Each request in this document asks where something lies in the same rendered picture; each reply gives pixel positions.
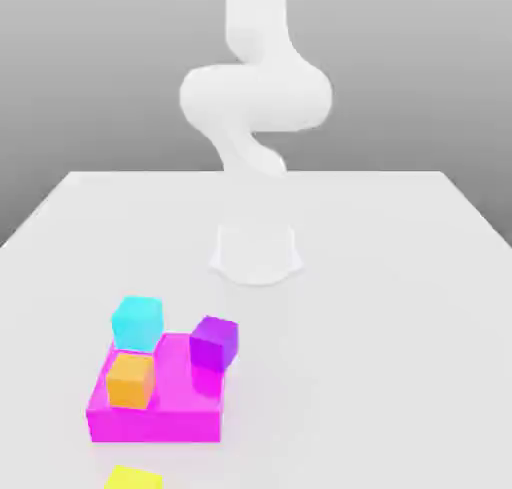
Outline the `small purple cube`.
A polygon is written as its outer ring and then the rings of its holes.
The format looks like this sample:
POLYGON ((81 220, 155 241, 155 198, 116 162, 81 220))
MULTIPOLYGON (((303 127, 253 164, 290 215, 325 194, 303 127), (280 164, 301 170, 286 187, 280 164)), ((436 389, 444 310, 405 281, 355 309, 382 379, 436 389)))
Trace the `small purple cube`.
POLYGON ((236 322, 205 316, 189 337, 194 366, 223 373, 238 353, 239 326, 236 322))

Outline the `small cyan cube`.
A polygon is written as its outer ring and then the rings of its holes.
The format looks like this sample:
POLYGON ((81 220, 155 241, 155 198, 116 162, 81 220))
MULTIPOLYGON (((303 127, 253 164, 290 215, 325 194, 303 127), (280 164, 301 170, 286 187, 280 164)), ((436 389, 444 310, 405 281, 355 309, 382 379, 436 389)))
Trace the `small cyan cube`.
POLYGON ((127 296, 111 317, 117 349, 152 353, 164 328, 162 301, 154 297, 127 296))

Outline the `small orange cube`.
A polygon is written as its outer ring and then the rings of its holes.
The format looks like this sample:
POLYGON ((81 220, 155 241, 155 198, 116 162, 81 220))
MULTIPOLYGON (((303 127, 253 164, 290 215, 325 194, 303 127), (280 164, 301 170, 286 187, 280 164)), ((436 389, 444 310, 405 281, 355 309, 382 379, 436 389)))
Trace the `small orange cube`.
POLYGON ((118 353, 105 381, 111 407, 146 409, 155 387, 154 359, 150 355, 118 353))

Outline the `small yellow cube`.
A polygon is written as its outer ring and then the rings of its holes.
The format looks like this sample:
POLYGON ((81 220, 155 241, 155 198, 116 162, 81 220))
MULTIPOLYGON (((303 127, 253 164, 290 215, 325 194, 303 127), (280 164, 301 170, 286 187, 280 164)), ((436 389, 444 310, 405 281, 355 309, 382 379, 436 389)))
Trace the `small yellow cube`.
POLYGON ((163 477, 146 470, 116 465, 104 489, 163 489, 163 477))

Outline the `large magenta box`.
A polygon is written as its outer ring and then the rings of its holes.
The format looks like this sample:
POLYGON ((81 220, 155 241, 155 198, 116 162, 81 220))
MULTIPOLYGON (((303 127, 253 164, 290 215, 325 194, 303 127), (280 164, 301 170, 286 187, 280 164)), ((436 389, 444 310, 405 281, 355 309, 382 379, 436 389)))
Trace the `large magenta box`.
POLYGON ((224 375, 191 363, 189 335, 165 333, 154 351, 155 387, 146 409, 112 408, 106 375, 120 353, 109 348, 86 417, 94 442, 218 443, 224 375))

